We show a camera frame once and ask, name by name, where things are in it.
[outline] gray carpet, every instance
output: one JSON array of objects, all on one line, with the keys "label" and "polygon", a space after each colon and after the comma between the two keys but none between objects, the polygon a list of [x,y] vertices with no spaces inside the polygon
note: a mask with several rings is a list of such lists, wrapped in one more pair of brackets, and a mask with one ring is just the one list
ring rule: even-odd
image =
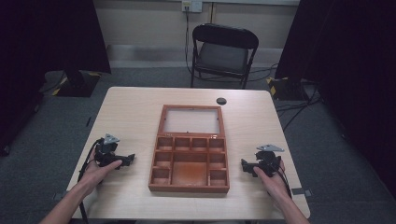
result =
[{"label": "gray carpet", "polygon": [[[43,90],[54,85],[61,74],[47,73]],[[250,79],[266,74],[254,73]],[[117,68],[112,75],[100,78],[90,98],[54,97],[48,91],[38,112],[12,143],[10,155],[0,158],[0,223],[37,223],[56,204],[52,196],[66,189],[106,90],[112,86],[188,88],[190,75],[186,68]],[[197,79],[195,87],[240,88],[237,82]],[[261,79],[249,82],[247,89],[268,87]],[[306,91],[312,94],[314,86],[306,86]],[[276,106],[285,107],[300,103],[275,101]],[[282,125],[297,111],[279,112]],[[396,202],[342,134],[337,119],[322,102],[303,110],[285,131],[303,188],[313,193],[307,198],[309,220],[329,224],[396,223]]]}]

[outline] wooden table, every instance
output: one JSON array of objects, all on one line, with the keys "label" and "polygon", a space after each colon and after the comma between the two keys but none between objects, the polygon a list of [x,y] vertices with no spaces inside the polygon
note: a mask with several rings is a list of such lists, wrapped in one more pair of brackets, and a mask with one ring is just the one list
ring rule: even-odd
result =
[{"label": "wooden table", "polygon": [[[221,106],[226,133],[230,190],[227,194],[151,192],[149,172],[163,105]],[[255,162],[256,147],[272,144],[286,166],[291,189],[301,183],[267,91],[113,87],[92,127],[70,180],[71,189],[91,145],[106,133],[120,139],[116,154],[136,158],[107,176],[96,192],[84,201],[89,218],[162,220],[254,220],[283,218],[263,190],[259,178],[244,173],[241,159]],[[293,200],[306,217],[310,211],[303,194]],[[79,211],[74,217],[81,217]]]}]

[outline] chair seat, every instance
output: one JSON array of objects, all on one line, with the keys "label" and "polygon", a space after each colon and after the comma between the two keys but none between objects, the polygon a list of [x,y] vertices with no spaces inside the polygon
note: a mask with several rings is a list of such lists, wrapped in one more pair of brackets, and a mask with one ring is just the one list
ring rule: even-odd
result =
[{"label": "chair seat", "polygon": [[196,61],[197,68],[245,74],[248,50],[204,43]]}]

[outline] wooden tray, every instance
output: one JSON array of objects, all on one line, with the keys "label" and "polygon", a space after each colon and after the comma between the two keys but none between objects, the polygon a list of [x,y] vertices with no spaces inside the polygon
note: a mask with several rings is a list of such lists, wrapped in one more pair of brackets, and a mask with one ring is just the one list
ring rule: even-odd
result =
[{"label": "wooden tray", "polygon": [[227,193],[221,108],[164,105],[152,157],[151,191]]}]

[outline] black device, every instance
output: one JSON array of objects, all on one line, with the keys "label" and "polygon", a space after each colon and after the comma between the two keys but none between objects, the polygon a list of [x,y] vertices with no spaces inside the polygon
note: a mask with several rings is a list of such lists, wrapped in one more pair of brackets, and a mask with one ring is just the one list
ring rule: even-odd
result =
[{"label": "black device", "polygon": [[100,167],[107,166],[113,161],[121,160],[122,164],[116,169],[119,170],[121,166],[129,166],[134,160],[134,154],[123,157],[117,156],[115,151],[120,141],[118,138],[107,134],[105,138],[101,138],[95,147],[95,160]]},{"label": "black device", "polygon": [[280,156],[276,156],[273,151],[259,151],[258,153],[256,153],[256,160],[259,162],[249,163],[244,159],[241,159],[241,165],[243,171],[252,174],[253,177],[257,177],[256,172],[254,172],[253,170],[253,168],[257,166],[260,169],[262,169],[265,172],[265,174],[268,175],[269,177],[272,177],[274,174],[278,174],[285,183],[286,191],[291,197],[291,190],[285,172],[283,172],[283,174],[279,172],[279,168],[282,169],[282,167],[280,167],[280,161],[282,160],[282,158]]}]

